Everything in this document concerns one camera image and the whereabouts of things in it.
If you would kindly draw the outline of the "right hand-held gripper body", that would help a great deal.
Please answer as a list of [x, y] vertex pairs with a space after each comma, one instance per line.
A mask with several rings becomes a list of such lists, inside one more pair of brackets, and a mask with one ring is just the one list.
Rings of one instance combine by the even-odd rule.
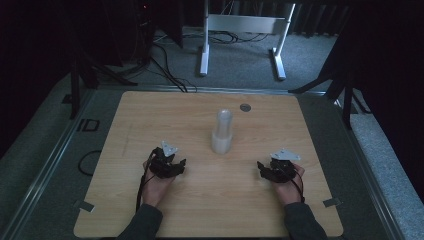
[[286, 183], [296, 176], [297, 171], [293, 162], [301, 159], [298, 154], [287, 149], [280, 149], [271, 153], [270, 156], [270, 167], [273, 175], [273, 182]]

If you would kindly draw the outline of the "person's right hand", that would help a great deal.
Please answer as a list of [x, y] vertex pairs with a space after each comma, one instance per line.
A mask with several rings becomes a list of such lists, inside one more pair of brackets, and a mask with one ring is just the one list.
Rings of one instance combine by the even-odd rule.
[[277, 198], [283, 206], [303, 200], [304, 184], [302, 176], [305, 170], [297, 164], [294, 165], [294, 168], [296, 169], [296, 176], [290, 182], [272, 184]]

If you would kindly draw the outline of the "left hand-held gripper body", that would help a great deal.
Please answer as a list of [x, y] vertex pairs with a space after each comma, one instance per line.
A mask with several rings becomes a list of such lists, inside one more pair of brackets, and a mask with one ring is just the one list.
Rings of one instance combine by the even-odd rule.
[[171, 178], [178, 175], [178, 167], [173, 164], [173, 159], [178, 148], [170, 145], [166, 141], [161, 142], [160, 147], [156, 147], [149, 157], [150, 171], [157, 177]]

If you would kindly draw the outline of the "person's left hand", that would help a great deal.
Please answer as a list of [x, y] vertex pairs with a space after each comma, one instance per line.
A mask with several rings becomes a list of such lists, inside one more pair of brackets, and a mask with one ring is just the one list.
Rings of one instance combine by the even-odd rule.
[[142, 190], [142, 203], [153, 207], [157, 207], [159, 203], [164, 199], [169, 187], [175, 180], [172, 178], [161, 179], [151, 172], [148, 167], [148, 163], [143, 163], [146, 182], [143, 185]]

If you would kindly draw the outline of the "white metal stand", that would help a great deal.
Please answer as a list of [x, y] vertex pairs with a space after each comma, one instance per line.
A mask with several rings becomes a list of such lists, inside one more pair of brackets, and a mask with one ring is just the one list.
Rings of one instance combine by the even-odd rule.
[[209, 1], [210, 0], [204, 0], [203, 46], [200, 58], [199, 74], [201, 76], [206, 76], [208, 74], [210, 31], [258, 33], [279, 35], [279, 41], [276, 47], [271, 49], [271, 60], [274, 64], [277, 78], [279, 80], [285, 80], [286, 72], [283, 65], [282, 50], [296, 4], [290, 3], [288, 5], [287, 15], [285, 17], [279, 18], [211, 14], [209, 12]]

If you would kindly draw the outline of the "dark equipment rack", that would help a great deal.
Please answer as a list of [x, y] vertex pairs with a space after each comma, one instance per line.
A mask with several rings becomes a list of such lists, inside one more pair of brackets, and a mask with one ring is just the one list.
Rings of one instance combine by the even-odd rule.
[[102, 0], [113, 42], [122, 62], [146, 64], [151, 55], [155, 25], [152, 0]]

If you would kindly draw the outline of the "stack of clear plastic cups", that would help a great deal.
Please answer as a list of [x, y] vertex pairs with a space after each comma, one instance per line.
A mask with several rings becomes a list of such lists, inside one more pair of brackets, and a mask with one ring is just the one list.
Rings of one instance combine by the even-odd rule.
[[221, 109], [216, 115], [215, 128], [212, 131], [212, 150], [217, 154], [226, 154], [231, 148], [233, 114], [228, 109]]

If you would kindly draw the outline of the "black tripod stand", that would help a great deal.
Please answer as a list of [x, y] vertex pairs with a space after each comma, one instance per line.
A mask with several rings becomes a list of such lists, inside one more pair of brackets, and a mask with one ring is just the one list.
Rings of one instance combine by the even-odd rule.
[[344, 94], [342, 105], [342, 121], [345, 127], [348, 130], [351, 130], [352, 126], [350, 115], [352, 110], [352, 102], [356, 102], [359, 106], [359, 109], [363, 113], [370, 114], [370, 111], [365, 108], [365, 106], [359, 101], [359, 98], [354, 93], [355, 72], [353, 70], [342, 68], [339, 70], [331, 70], [330, 72], [324, 74], [320, 73], [315, 80], [299, 88], [289, 90], [289, 93], [303, 94], [328, 80], [331, 80], [332, 83], [326, 90], [324, 96], [328, 100], [336, 100], [341, 94]]
[[137, 83], [131, 82], [119, 76], [117, 73], [97, 62], [84, 51], [77, 53], [72, 57], [70, 71], [71, 93], [68, 97], [68, 100], [71, 104], [71, 119], [74, 119], [80, 110], [80, 80], [83, 80], [84, 84], [89, 89], [96, 89], [99, 86], [99, 81], [97, 79], [95, 70], [99, 70], [101, 73], [106, 74], [122, 85], [137, 86]]

